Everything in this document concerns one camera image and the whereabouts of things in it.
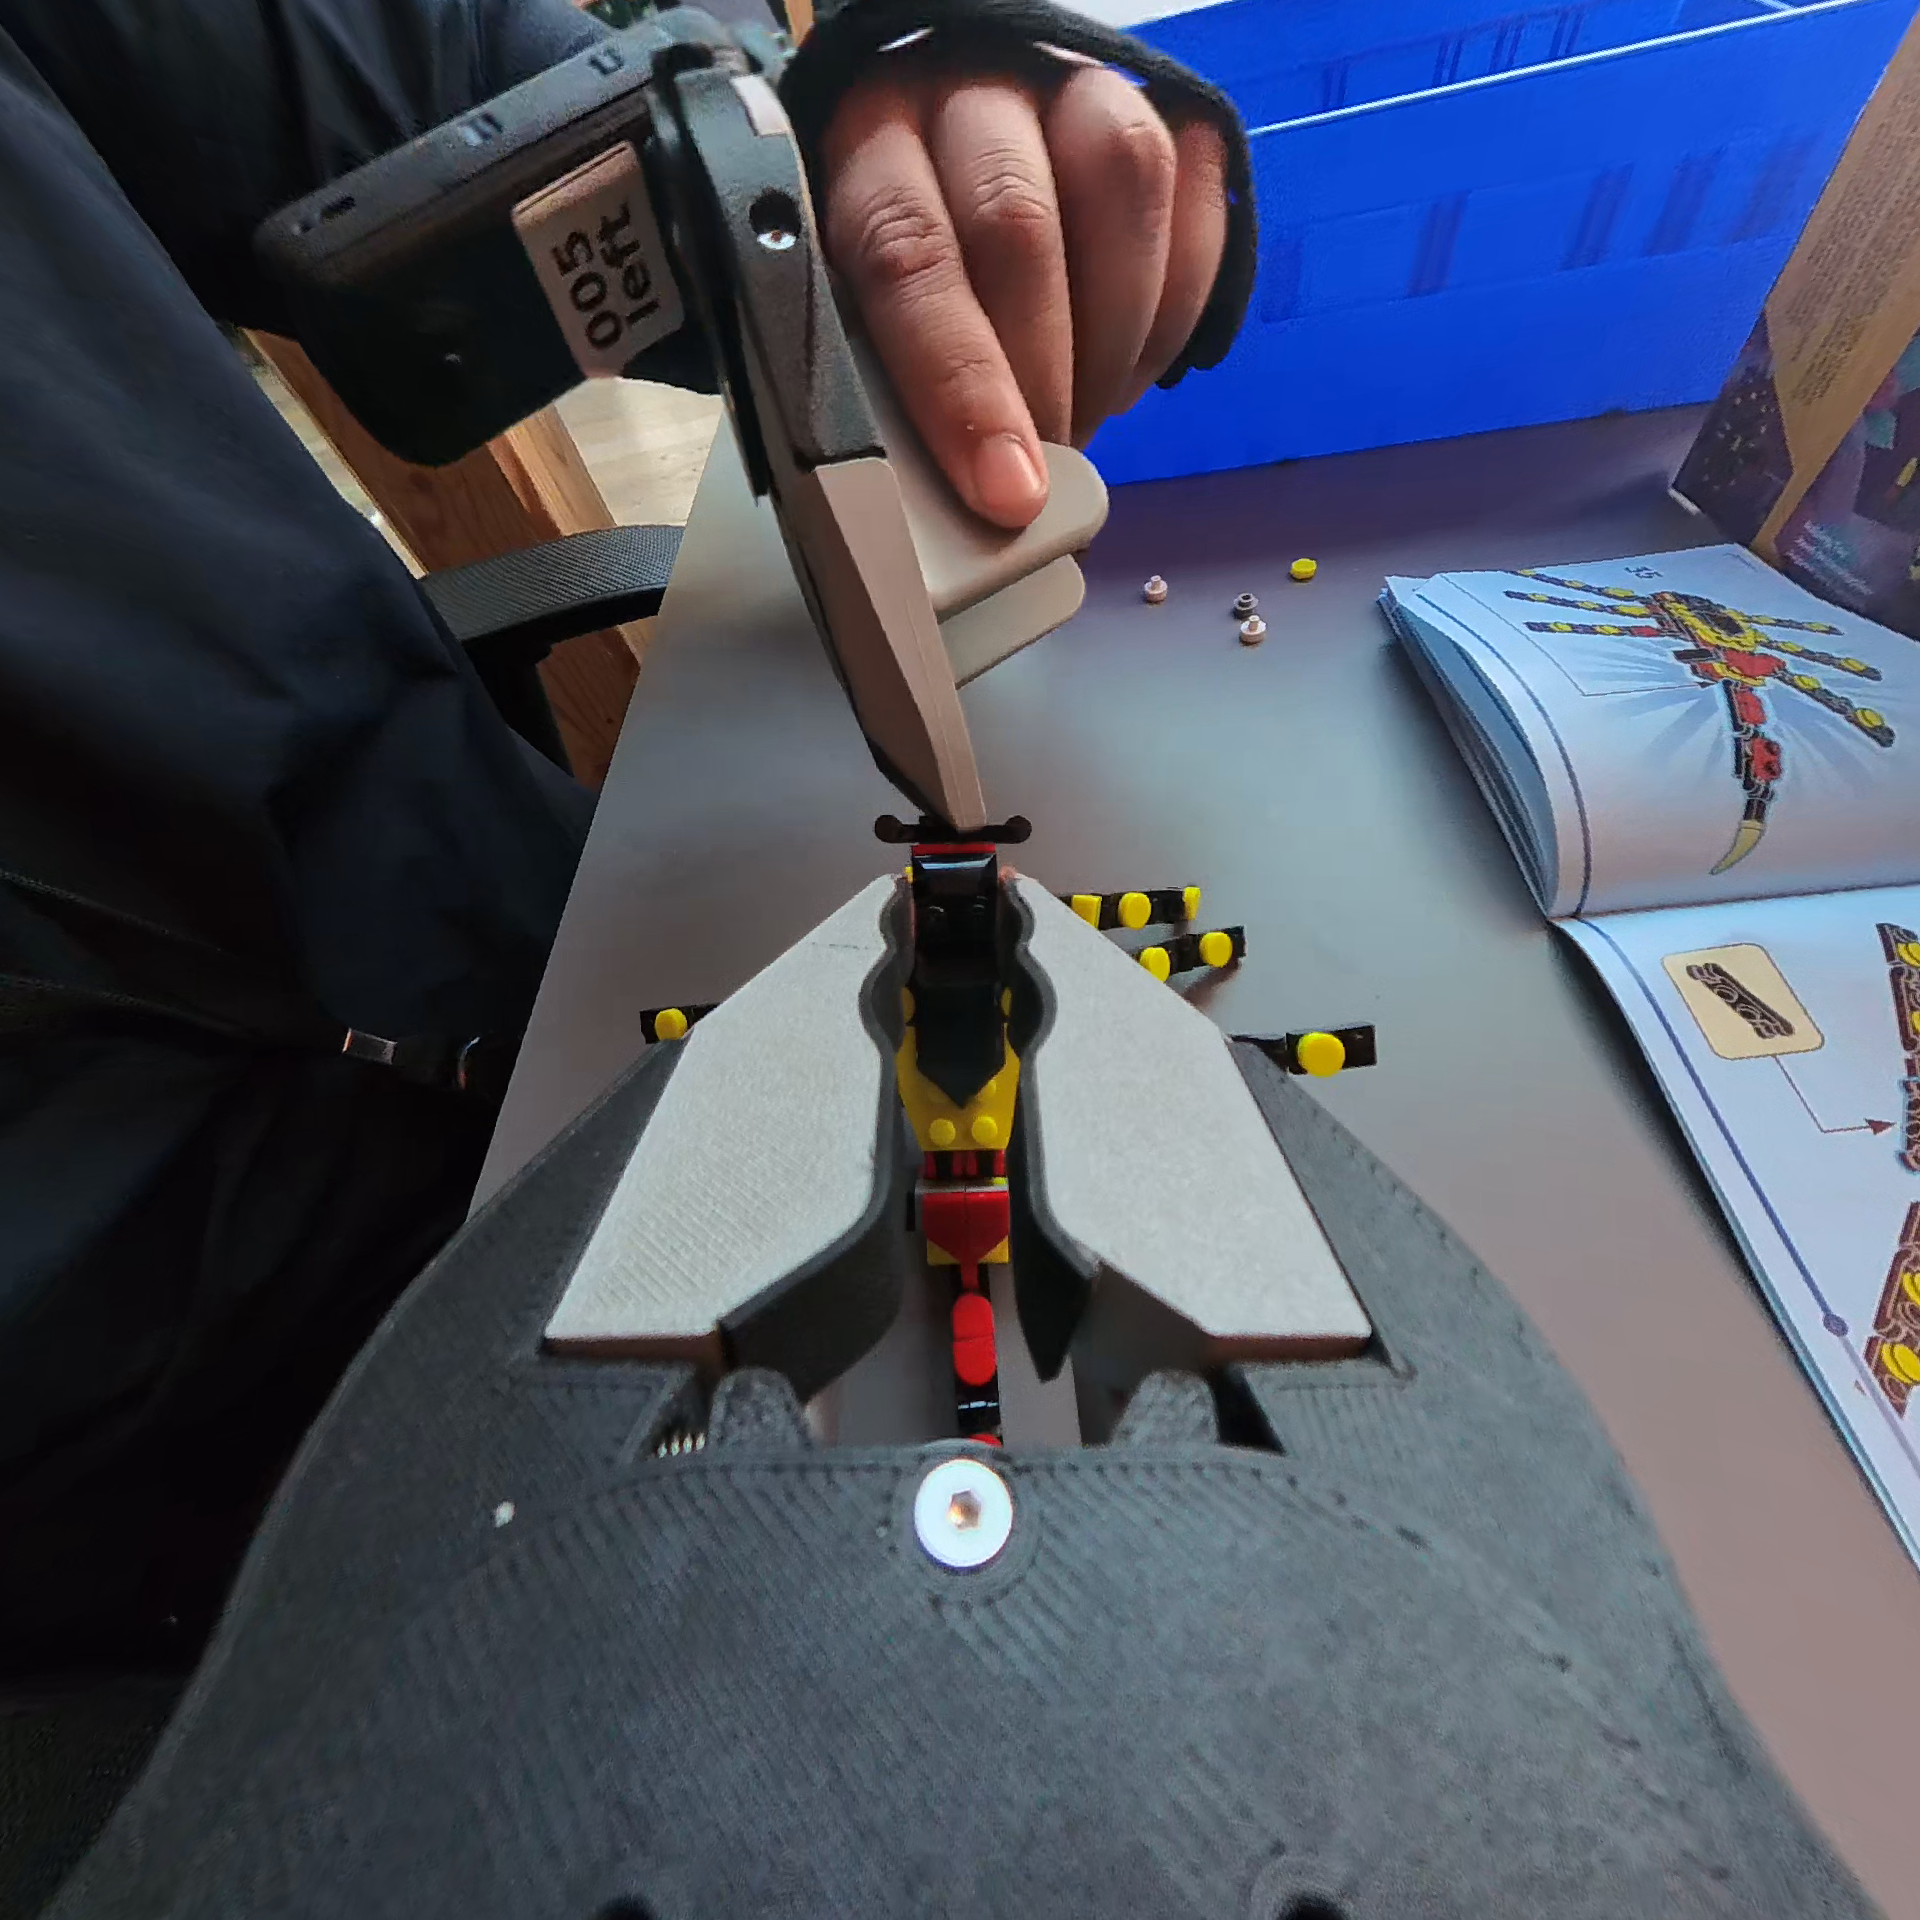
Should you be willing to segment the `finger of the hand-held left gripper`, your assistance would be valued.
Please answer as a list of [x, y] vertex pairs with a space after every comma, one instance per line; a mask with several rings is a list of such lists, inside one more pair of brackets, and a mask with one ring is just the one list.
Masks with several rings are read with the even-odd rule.
[[1048, 507], [1019, 532], [974, 517], [916, 441], [894, 444], [905, 524], [956, 686], [1064, 625], [1087, 598], [1080, 555], [1108, 517], [1083, 452], [1042, 446]]
[[896, 471], [881, 455], [800, 468], [769, 455], [790, 557], [887, 780], [950, 828], [987, 823]]

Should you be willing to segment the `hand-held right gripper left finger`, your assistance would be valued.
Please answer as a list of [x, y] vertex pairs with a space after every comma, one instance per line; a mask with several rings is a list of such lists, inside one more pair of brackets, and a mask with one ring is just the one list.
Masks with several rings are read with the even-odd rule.
[[670, 1065], [544, 1342], [780, 1371], [802, 1398], [894, 1323], [905, 881], [873, 879]]

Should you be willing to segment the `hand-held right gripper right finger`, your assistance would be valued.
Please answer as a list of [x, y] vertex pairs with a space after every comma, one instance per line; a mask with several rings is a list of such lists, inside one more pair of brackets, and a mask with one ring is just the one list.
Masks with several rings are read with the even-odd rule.
[[1050, 1376], [1358, 1355], [1374, 1326], [1220, 1029], [1032, 877], [1015, 1041], [1022, 1328]]

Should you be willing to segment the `black yellow red lego model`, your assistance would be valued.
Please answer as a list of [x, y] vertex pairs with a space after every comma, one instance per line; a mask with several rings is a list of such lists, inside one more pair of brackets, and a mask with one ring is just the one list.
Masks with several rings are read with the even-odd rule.
[[992, 844], [912, 852], [894, 1048], [898, 1224], [883, 1243], [904, 1296], [926, 1279], [950, 1313], [936, 1371], [951, 1398], [951, 1425], [991, 1445], [1004, 1433], [1006, 1379], [992, 1271], [1010, 1264], [1017, 1291], [1024, 1213], [1010, 1169], [1019, 1149], [1015, 1041], [1036, 1029], [1036, 1016], [1017, 1008], [1026, 995], [1015, 879]]

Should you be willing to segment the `lego instruction booklet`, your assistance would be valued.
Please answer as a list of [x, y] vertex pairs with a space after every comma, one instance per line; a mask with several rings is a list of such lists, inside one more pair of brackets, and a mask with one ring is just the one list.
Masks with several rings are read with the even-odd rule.
[[1380, 608], [1915, 1552], [1915, 639], [1735, 544]]

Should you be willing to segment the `cardboard lego box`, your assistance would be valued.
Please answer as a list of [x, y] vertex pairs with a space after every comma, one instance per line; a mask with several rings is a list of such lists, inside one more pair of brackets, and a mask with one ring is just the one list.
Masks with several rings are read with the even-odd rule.
[[1918, 29], [1910, 28], [1671, 492], [1918, 635]]

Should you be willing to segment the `person's left hand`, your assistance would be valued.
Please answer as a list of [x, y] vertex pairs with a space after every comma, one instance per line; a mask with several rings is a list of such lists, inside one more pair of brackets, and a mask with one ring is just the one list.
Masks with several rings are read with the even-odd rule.
[[879, 54], [824, 132], [824, 245], [951, 487], [1022, 527], [1186, 347], [1228, 241], [1220, 132], [1107, 67]]

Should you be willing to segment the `blue plastic crate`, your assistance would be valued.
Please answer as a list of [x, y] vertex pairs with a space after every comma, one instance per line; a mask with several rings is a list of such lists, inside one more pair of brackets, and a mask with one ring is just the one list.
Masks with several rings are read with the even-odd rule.
[[1718, 393], [1915, 5], [1087, 5], [1251, 129], [1232, 353], [1112, 484]]

